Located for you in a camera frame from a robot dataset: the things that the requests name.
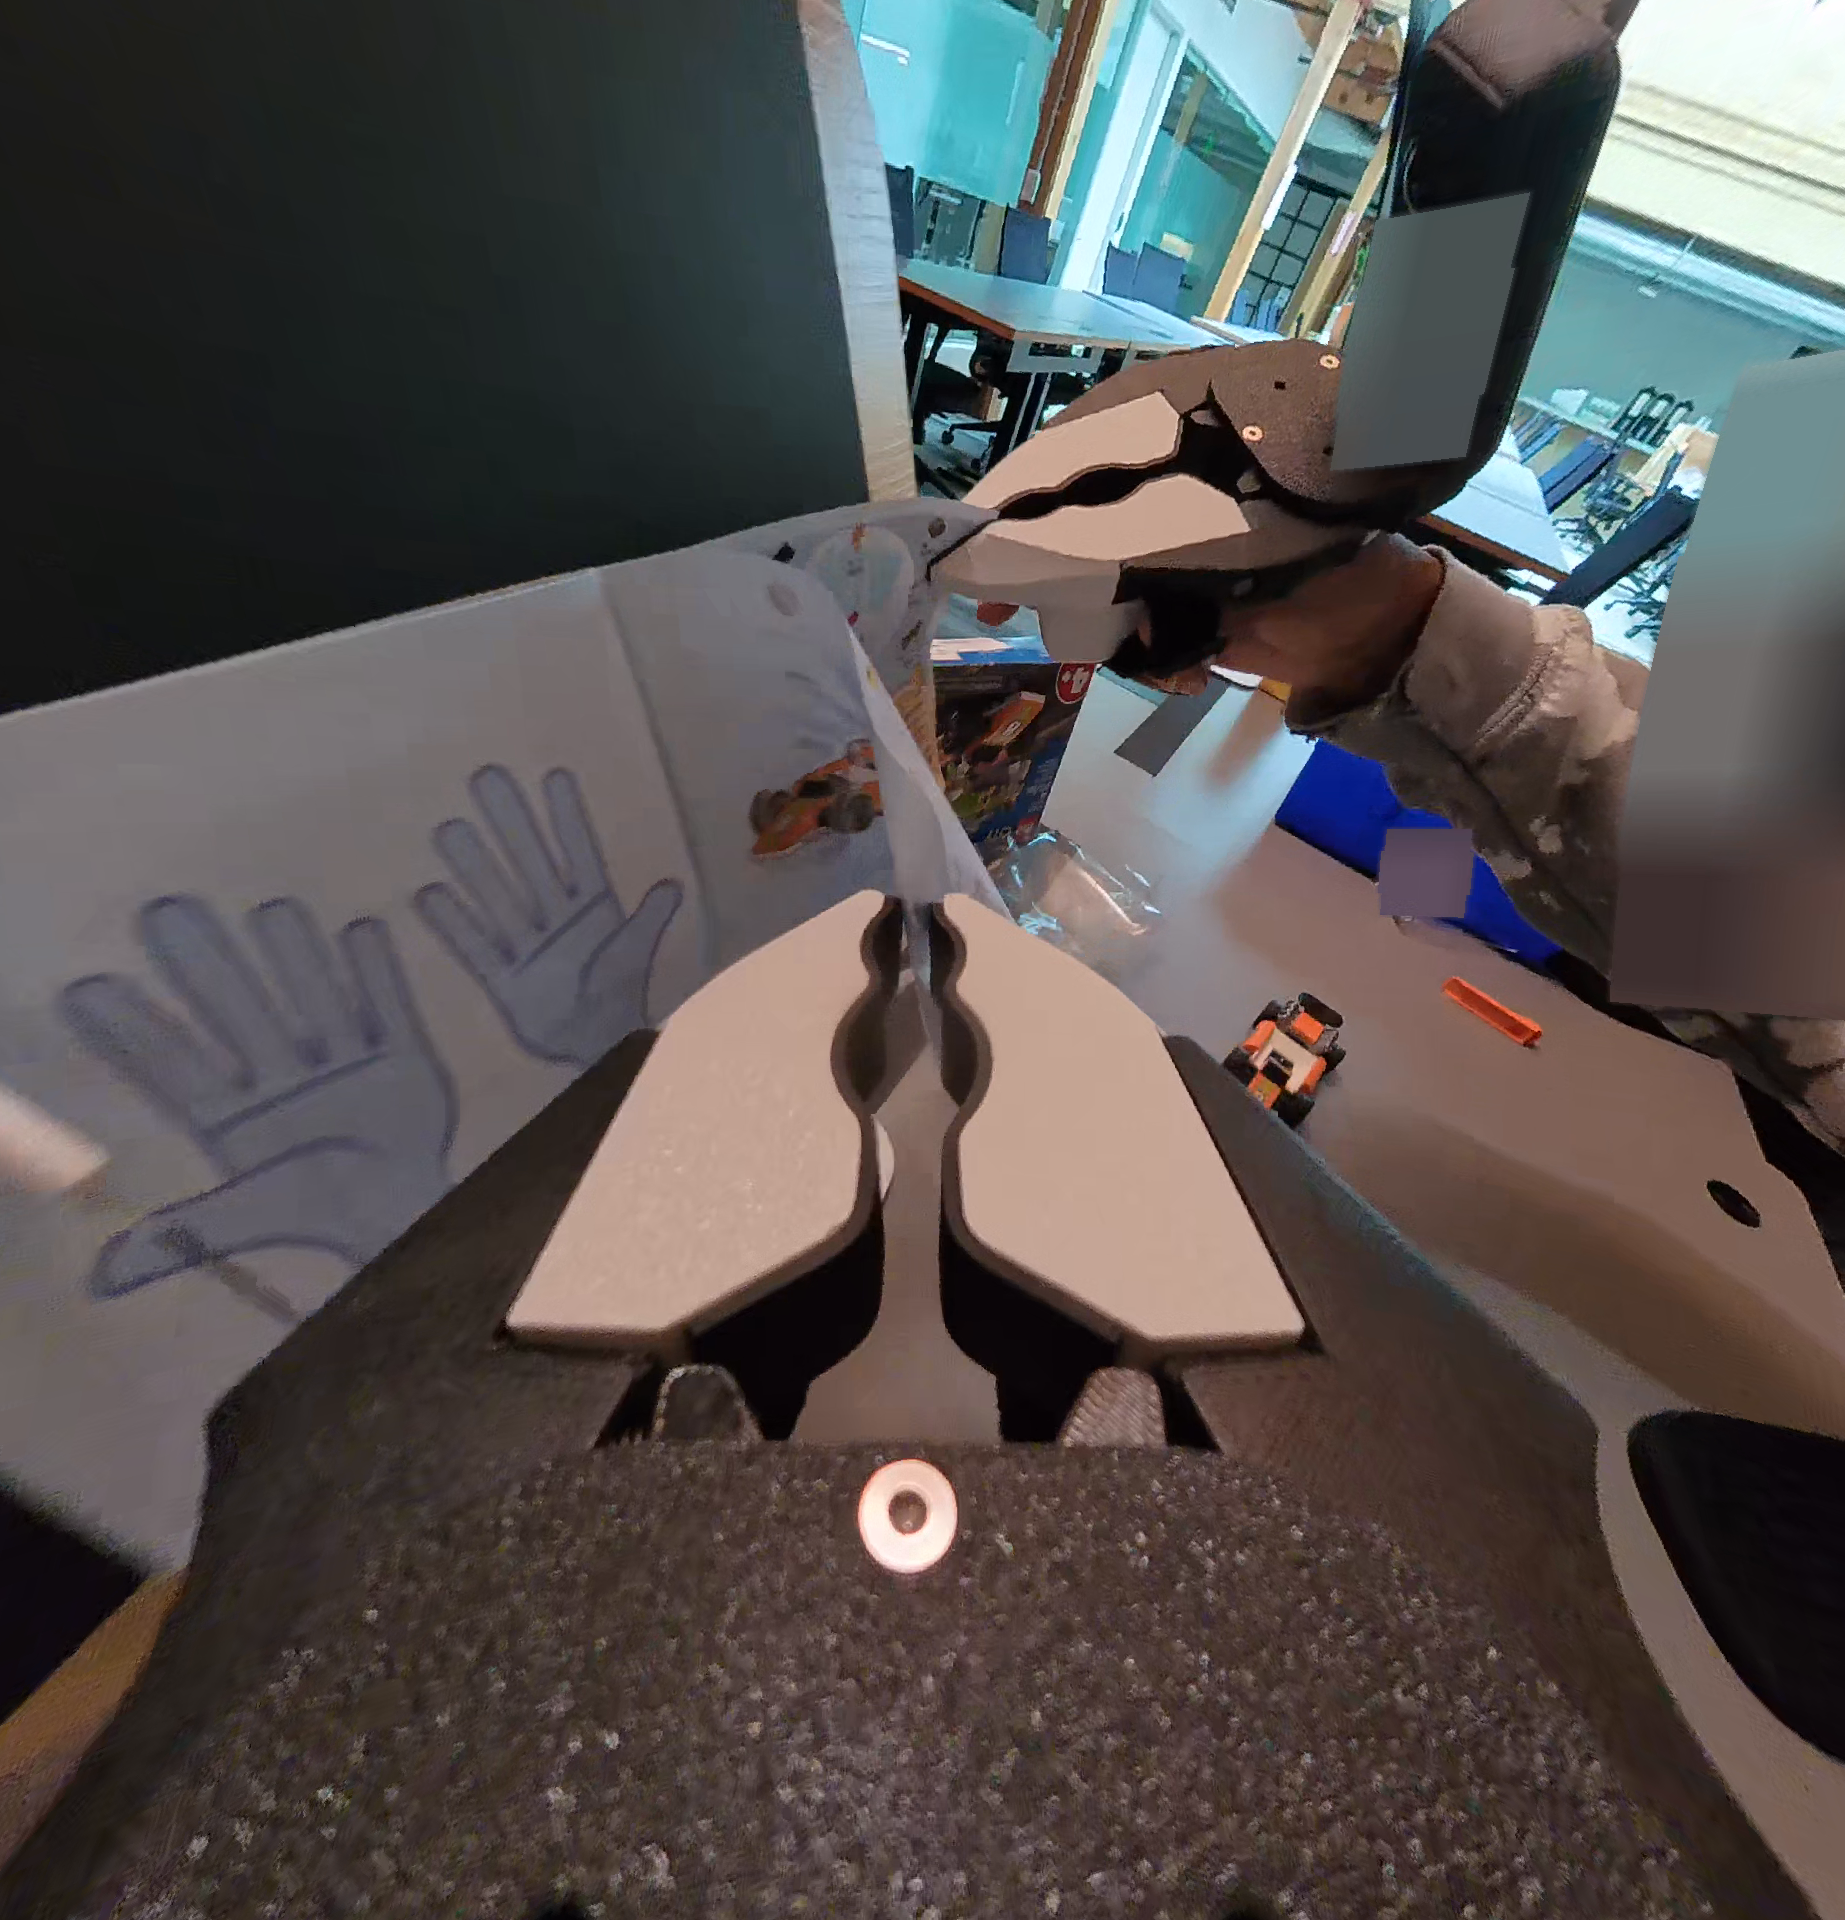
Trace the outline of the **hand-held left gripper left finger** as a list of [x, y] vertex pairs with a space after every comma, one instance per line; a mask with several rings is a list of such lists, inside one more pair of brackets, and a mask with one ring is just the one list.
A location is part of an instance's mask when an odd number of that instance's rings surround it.
[[856, 893], [718, 972], [632, 1078], [526, 1284], [532, 1345], [681, 1352], [876, 1223], [901, 900]]

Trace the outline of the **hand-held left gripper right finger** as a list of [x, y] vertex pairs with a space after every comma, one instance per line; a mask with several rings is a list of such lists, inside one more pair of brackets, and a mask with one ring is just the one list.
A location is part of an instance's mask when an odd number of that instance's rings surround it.
[[1306, 1316], [1159, 1025], [973, 897], [942, 900], [937, 934], [961, 1245], [1137, 1360], [1297, 1345]]

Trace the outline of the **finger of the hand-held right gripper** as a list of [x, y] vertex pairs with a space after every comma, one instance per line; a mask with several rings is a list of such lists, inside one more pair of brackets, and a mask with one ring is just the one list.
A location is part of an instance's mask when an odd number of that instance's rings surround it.
[[1086, 417], [1068, 409], [1003, 455], [963, 504], [993, 518], [1064, 509], [1127, 509], [1131, 518], [1196, 518], [1200, 480], [1182, 463], [1188, 417], [1145, 393]]
[[1175, 473], [1109, 504], [998, 514], [934, 563], [934, 575], [966, 596], [1116, 596], [1127, 574], [1246, 574], [1360, 543], [1354, 524]]

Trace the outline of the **orange lego race car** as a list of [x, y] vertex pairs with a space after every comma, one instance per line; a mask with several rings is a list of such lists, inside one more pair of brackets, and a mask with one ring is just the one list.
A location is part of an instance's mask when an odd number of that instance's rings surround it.
[[1225, 1057], [1225, 1069], [1273, 1115], [1302, 1128], [1345, 1054], [1341, 1013], [1302, 991], [1264, 1004], [1246, 1038]]

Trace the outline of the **lego instruction booklet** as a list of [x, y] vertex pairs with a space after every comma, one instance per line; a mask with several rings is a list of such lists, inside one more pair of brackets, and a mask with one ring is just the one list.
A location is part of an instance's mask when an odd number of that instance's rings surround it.
[[993, 897], [893, 500], [0, 718], [0, 1479], [190, 1557], [211, 1407], [630, 1030], [859, 892]]

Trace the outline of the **person's right forearm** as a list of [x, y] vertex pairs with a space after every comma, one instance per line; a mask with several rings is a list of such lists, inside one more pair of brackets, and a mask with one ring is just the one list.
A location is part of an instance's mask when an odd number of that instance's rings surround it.
[[1604, 649], [1579, 609], [1518, 599], [1453, 557], [1443, 574], [1397, 685], [1427, 738], [1405, 788], [1471, 829], [1518, 913], [1606, 975], [1648, 672]]

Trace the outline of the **blue lego set box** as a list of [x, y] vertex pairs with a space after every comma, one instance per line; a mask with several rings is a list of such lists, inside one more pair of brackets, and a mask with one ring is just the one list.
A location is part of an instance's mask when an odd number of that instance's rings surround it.
[[1040, 829], [1096, 672], [1031, 635], [933, 641], [942, 779], [983, 860]]

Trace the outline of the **small orange lego piece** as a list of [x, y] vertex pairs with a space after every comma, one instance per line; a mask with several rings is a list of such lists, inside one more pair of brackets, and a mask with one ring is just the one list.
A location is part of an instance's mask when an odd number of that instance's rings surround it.
[[1467, 976], [1448, 976], [1443, 984], [1440, 991], [1447, 1000], [1462, 1007], [1475, 1020], [1486, 1022], [1486, 1025], [1490, 1025], [1493, 1032], [1511, 1038], [1511, 1043], [1533, 1050], [1546, 1034], [1544, 1025], [1537, 1020], [1529, 1018], [1511, 1004], [1504, 1004]]

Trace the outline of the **person's right hand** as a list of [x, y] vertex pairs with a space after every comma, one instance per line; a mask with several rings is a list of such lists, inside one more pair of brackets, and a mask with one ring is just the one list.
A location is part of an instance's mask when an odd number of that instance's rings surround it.
[[1145, 609], [1113, 671], [1161, 692], [1202, 692], [1216, 669], [1252, 674], [1283, 692], [1291, 731], [1321, 732], [1396, 684], [1445, 582], [1440, 549], [1384, 534], [1279, 597], [1189, 599], [1207, 623], [1200, 659], [1165, 665]]

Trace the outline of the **long wooden office desk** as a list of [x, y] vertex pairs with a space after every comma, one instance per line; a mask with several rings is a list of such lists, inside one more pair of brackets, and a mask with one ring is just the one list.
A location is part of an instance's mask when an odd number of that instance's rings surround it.
[[925, 430], [925, 382], [956, 331], [1005, 345], [990, 459], [1020, 446], [1041, 423], [1054, 377], [1091, 378], [1130, 359], [1156, 359], [1207, 345], [1264, 345], [1261, 328], [1182, 319], [1143, 299], [1111, 298], [937, 260], [899, 260], [911, 420]]

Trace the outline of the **clear plastic bag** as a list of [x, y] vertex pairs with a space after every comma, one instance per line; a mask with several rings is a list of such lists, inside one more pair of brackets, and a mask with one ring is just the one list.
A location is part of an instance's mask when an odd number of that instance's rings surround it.
[[988, 872], [1019, 928], [1097, 971], [1130, 960], [1165, 920], [1143, 874], [1102, 863], [1054, 829], [1008, 839]]

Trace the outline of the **blue plastic bin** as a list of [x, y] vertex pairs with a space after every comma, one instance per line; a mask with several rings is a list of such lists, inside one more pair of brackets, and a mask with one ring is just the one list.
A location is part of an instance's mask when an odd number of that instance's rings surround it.
[[[1313, 746], [1275, 813], [1275, 827], [1370, 881], [1380, 878], [1392, 832], [1451, 832], [1436, 813], [1401, 804], [1377, 762], [1326, 742]], [[1558, 943], [1513, 907], [1484, 855], [1471, 860], [1467, 907], [1451, 926], [1534, 971], [1548, 968], [1560, 953]]]

